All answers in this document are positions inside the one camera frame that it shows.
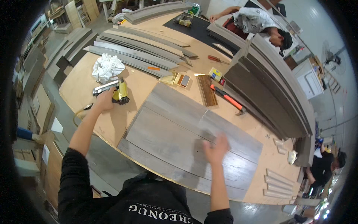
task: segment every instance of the fan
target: fan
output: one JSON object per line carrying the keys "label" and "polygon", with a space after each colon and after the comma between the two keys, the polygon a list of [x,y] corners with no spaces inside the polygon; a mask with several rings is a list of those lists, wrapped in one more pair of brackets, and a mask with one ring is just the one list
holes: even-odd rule
{"label": "fan", "polygon": [[343,75],[345,73],[345,58],[341,53],[344,50],[345,48],[338,49],[336,46],[329,46],[328,41],[325,40],[322,47],[323,67],[337,75]]}

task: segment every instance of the white paper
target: white paper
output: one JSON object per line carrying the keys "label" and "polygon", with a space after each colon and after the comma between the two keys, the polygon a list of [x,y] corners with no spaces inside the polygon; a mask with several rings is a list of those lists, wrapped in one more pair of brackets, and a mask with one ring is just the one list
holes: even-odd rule
{"label": "white paper", "polygon": [[44,145],[44,148],[42,150],[42,159],[48,164],[48,156],[50,155],[50,150],[48,150],[47,145]]}
{"label": "white paper", "polygon": [[60,124],[60,122],[57,120],[56,117],[55,117],[55,120],[53,121],[51,131],[60,132],[60,133],[62,133],[62,131],[63,131],[63,126]]}
{"label": "white paper", "polygon": [[92,75],[97,82],[106,84],[108,80],[117,80],[118,77],[113,76],[120,74],[125,68],[116,55],[111,57],[108,54],[102,54],[93,66]]}

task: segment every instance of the power tool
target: power tool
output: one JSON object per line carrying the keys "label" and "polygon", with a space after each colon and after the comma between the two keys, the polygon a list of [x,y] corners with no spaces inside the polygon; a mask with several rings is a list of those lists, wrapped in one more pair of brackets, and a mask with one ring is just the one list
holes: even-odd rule
{"label": "power tool", "polygon": [[102,92],[109,90],[111,87],[115,87],[117,90],[113,92],[112,102],[123,105],[129,102],[128,93],[127,93],[127,84],[124,82],[123,78],[119,80],[107,83],[103,86],[99,86],[93,89],[93,96],[98,96]]}

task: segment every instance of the black mat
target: black mat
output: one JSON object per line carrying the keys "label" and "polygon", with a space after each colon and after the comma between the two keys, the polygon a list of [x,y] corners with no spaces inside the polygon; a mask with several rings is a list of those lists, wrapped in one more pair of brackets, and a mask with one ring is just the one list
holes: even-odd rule
{"label": "black mat", "polygon": [[221,44],[222,46],[226,47],[234,55],[237,53],[237,50],[233,49],[226,43],[223,43],[209,35],[209,32],[206,30],[206,28],[210,25],[209,21],[206,21],[204,19],[201,19],[201,18],[198,18],[195,16],[193,18],[193,23],[192,23],[191,27],[185,27],[183,25],[179,25],[179,24],[175,23],[174,22],[175,19],[176,19],[176,17],[174,17],[173,19],[171,19],[170,21],[165,23],[163,26],[168,27],[173,30],[176,30],[176,31],[179,31],[179,32],[184,33],[188,36],[191,36],[191,37],[203,42],[204,44],[209,45],[210,47],[214,47],[213,43],[218,43],[218,44]]}

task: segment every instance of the workbench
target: workbench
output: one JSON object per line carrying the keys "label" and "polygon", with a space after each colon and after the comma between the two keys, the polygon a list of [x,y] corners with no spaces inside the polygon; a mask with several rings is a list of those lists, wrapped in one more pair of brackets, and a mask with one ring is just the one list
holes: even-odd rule
{"label": "workbench", "polygon": [[[226,62],[230,62],[230,59],[216,49],[188,35],[162,26],[169,20],[178,16],[180,13],[181,12],[167,14],[151,20],[147,20],[138,25],[132,25],[129,22],[125,22],[123,26],[148,30],[189,43],[190,47],[187,49],[199,56],[197,59],[191,60],[193,67],[189,70],[186,69],[186,72],[184,72],[186,75],[191,77],[190,82],[186,89],[176,85],[171,86],[171,88],[177,90],[192,100],[203,104],[203,98],[201,96],[197,78],[194,76],[194,73],[208,74],[212,67],[215,67],[222,72],[227,70],[228,65],[209,60],[207,58],[208,54],[219,57]],[[71,73],[60,87],[60,95],[74,112],[80,111],[87,104],[95,102],[95,98],[92,96],[92,90],[101,84],[97,83],[92,77],[92,71],[93,65],[99,57],[100,56],[89,52],[86,53],[86,55],[76,64],[76,66],[73,68]],[[120,140],[126,132],[126,129],[131,124],[141,105],[149,96],[152,89],[159,82],[159,80],[149,74],[127,65],[126,69],[122,71],[119,76],[123,77],[127,83],[128,97],[130,98],[130,102],[126,105],[116,104],[114,109],[102,113],[97,120],[94,133],[111,147],[116,149],[118,153],[123,154],[125,157],[131,159],[138,165],[153,172],[150,165],[143,165],[133,160],[129,155],[121,152],[117,148],[117,145],[119,144]],[[276,138],[274,134],[272,134],[265,126],[259,123],[253,116],[251,116],[249,113],[236,116],[235,114],[239,112],[236,107],[219,96],[217,97],[217,101],[218,106],[210,108],[214,113],[239,127],[241,130],[245,131],[263,144],[262,153],[259,158],[256,173],[243,201],[260,204],[288,204],[289,199],[279,199],[263,195],[263,189],[267,188],[264,175],[266,174],[266,169],[268,168],[274,172],[279,173],[285,178],[292,180],[295,182],[293,186],[293,192],[296,194],[300,186],[300,184],[297,182],[300,167],[296,167],[294,165],[291,166],[288,164],[287,154],[282,155],[277,151],[273,140]],[[83,118],[85,115],[86,112],[79,114],[81,118]],[[293,143],[291,139],[285,142],[285,147],[289,150],[292,150]],[[159,174],[159,176],[174,182],[174,180],[164,175]]]}

